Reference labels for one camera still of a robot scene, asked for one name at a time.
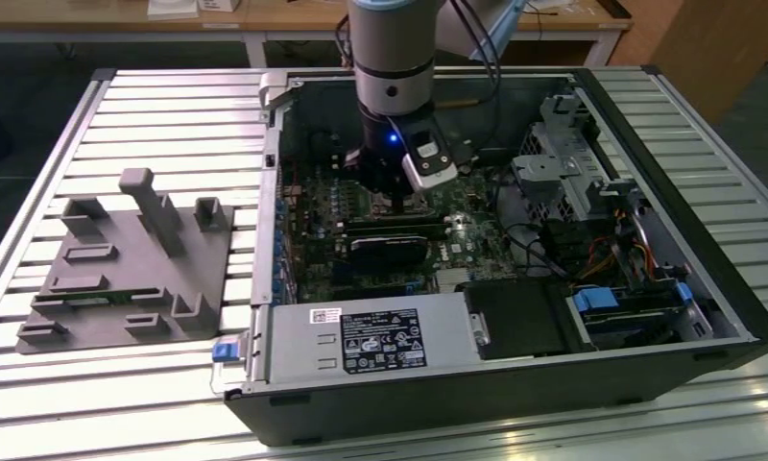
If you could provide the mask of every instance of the wooden table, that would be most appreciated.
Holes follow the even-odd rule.
[[[147,21],[146,0],[0,0],[0,43],[237,41],[249,0],[234,12]]]
[[[263,43],[273,40],[331,40],[333,30],[346,13],[346,0],[250,0],[245,18],[245,47],[253,66],[266,67]],[[616,19],[596,0],[577,0],[564,8],[524,14],[512,41],[589,41],[584,65],[604,65],[614,50],[629,19]]]
[[[271,40],[331,40],[346,0],[241,0],[234,12],[147,21],[146,0],[0,0],[0,42],[239,41],[253,67],[267,67]],[[592,42],[585,65],[602,65],[630,20],[614,19],[596,0],[525,14],[512,40]]]

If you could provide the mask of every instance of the motherboard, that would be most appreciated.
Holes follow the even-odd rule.
[[[484,175],[393,201],[314,165],[283,187],[298,303],[454,291],[517,268]]]

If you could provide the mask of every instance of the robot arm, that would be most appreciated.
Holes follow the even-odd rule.
[[[363,144],[347,161],[357,163],[361,182],[370,190],[397,197],[456,178],[450,146],[432,116],[434,49],[496,61],[492,52],[481,56],[477,50],[492,49],[489,44],[497,53],[502,52],[524,3],[525,0],[347,0],[351,64],[363,124]],[[489,36],[468,32],[461,15],[469,23],[480,20]]]

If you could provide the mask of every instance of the metal bracket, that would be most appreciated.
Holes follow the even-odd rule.
[[[282,70],[274,70],[261,74],[258,80],[258,104],[261,110],[273,110],[287,102],[291,93],[287,92],[287,76]]]

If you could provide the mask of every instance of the white label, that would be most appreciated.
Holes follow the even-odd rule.
[[[311,324],[337,324],[339,316],[339,307],[333,307],[331,309],[309,309],[309,322]]]
[[[421,158],[432,157],[434,154],[437,154],[437,144],[430,142],[429,144],[418,146],[418,156],[421,156]]]
[[[238,24],[202,24],[202,28],[205,29],[237,29],[238,27]]]

